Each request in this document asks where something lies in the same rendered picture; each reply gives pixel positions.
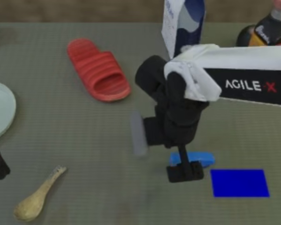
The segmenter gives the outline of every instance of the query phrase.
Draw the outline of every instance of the white plate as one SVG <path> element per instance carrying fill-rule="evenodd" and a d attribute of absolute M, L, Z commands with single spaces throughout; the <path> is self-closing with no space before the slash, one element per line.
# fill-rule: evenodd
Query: white plate
<path fill-rule="evenodd" d="M 12 124 L 15 117 L 16 102 L 12 91 L 0 83 L 0 136 L 2 136 Z"/>

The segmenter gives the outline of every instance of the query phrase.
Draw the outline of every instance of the wooden spoon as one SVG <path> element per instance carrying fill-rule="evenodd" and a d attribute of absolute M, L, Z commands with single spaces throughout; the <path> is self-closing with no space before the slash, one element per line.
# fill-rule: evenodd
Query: wooden spoon
<path fill-rule="evenodd" d="M 25 222 L 34 220 L 42 211 L 46 195 L 50 188 L 66 170 L 67 168 L 64 166 L 57 166 L 35 193 L 16 205 L 14 209 L 15 218 Z"/>

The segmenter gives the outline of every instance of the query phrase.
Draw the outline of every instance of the bottle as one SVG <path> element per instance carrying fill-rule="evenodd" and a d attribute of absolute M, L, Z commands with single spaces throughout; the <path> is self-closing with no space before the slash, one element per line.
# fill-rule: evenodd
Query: bottle
<path fill-rule="evenodd" d="M 271 13 L 256 25 L 245 27 L 237 38 L 237 46 L 281 45 L 281 0 L 274 0 Z"/>

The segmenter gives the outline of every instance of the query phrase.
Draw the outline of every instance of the spoon handle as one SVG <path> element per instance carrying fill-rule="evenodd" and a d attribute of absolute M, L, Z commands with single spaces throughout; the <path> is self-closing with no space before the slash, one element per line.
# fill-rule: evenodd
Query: spoon handle
<path fill-rule="evenodd" d="M 39 191 L 43 192 L 46 195 L 57 178 L 60 177 L 66 170 L 67 168 L 64 166 L 57 166 L 45 180 L 45 182 L 41 185 Z"/>

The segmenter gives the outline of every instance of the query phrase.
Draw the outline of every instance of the logo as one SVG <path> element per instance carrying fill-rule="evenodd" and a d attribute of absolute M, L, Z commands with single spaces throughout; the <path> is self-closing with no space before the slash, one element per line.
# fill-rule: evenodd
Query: logo
<path fill-rule="evenodd" d="M 277 93 L 275 82 L 266 82 L 261 85 L 259 81 L 247 81 L 247 80 L 226 80 L 225 88 L 231 89 L 242 89 L 242 90 L 252 90 L 252 91 L 262 91 L 263 89 L 267 92 Z"/>
<path fill-rule="evenodd" d="M 173 18 L 174 18 L 174 13 L 173 13 L 173 10 L 172 10 L 172 8 L 171 8 L 171 6 L 170 6 L 169 0 L 166 0 L 166 1 L 165 1 L 165 6 L 166 6 L 166 8 L 167 8 L 167 10 L 168 10 L 168 12 L 169 12 L 171 18 L 173 19 Z"/>
<path fill-rule="evenodd" d="M 270 38 L 263 32 L 264 26 L 258 26 L 255 31 L 266 41 L 267 44 L 270 44 Z"/>

